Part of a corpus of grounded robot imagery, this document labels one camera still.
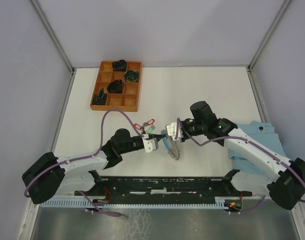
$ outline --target white wall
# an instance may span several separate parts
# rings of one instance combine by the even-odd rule
[[[22,174],[49,149],[69,72],[27,0],[0,0],[0,240],[27,199]]]
[[[74,67],[248,65],[283,0],[40,0]]]
[[[305,0],[295,0],[255,68],[288,157],[305,160]]]

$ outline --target blue towel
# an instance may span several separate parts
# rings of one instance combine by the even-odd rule
[[[248,136],[264,145],[266,148],[271,149],[279,155],[286,156],[279,136],[275,133],[275,127],[270,123],[253,121],[251,124],[238,124],[238,128],[241,128]],[[228,157],[232,161],[233,169],[239,169],[249,174],[266,175],[261,169],[245,159],[238,152],[229,149]]]

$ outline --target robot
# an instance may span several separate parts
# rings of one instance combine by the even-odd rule
[[[121,128],[105,145],[101,141],[102,146],[97,151],[62,157],[56,157],[52,152],[45,153],[22,175],[26,186],[25,196],[30,197],[34,204],[41,204],[54,195],[77,195],[78,191],[99,193],[105,184],[97,171],[119,164],[123,160],[122,154],[142,149],[150,153],[157,150],[159,141],[166,137],[184,143],[190,139],[196,142],[193,136],[205,135],[208,141],[201,144],[196,142],[199,146],[216,142],[242,154],[265,172],[266,175],[249,174],[239,169],[228,172],[222,178],[223,184],[233,188],[234,193],[269,195],[286,210],[293,209],[299,201],[305,203],[305,200],[301,200],[305,194],[304,160],[291,160],[271,151],[232,121],[217,118],[205,101],[194,103],[190,110],[193,118],[184,121],[178,118],[166,126],[165,134],[139,133],[134,128],[138,136],[131,136],[127,129]]]

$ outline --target white table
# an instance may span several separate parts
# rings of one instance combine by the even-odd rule
[[[90,101],[98,68],[79,68],[60,129],[55,156],[91,152],[100,144],[103,111],[93,111]],[[245,67],[144,67],[138,112],[129,112],[134,123],[156,120],[160,133],[177,117],[192,118],[190,106],[206,101],[218,118],[248,124],[260,121],[259,112]],[[104,124],[104,143],[117,129],[127,128],[128,121],[117,112],[108,114]],[[205,141],[205,136],[197,139]],[[123,154],[123,161],[99,171],[106,176],[220,177],[232,168],[227,149],[217,143],[203,147],[190,140],[179,144],[180,160],[172,159],[162,141],[152,153],[139,150]]]

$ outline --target wooden box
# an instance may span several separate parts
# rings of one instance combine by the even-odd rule
[[[137,112],[139,93],[142,83],[142,63],[140,61],[128,61],[126,71],[113,71],[113,61],[102,61],[98,71],[97,80],[93,89],[90,107],[94,111],[107,111],[119,109],[124,112]],[[138,82],[125,82],[125,73],[129,70],[139,72]],[[121,79],[123,81],[122,93],[108,93],[110,82]],[[101,89],[107,94],[105,105],[93,104],[94,97]]]

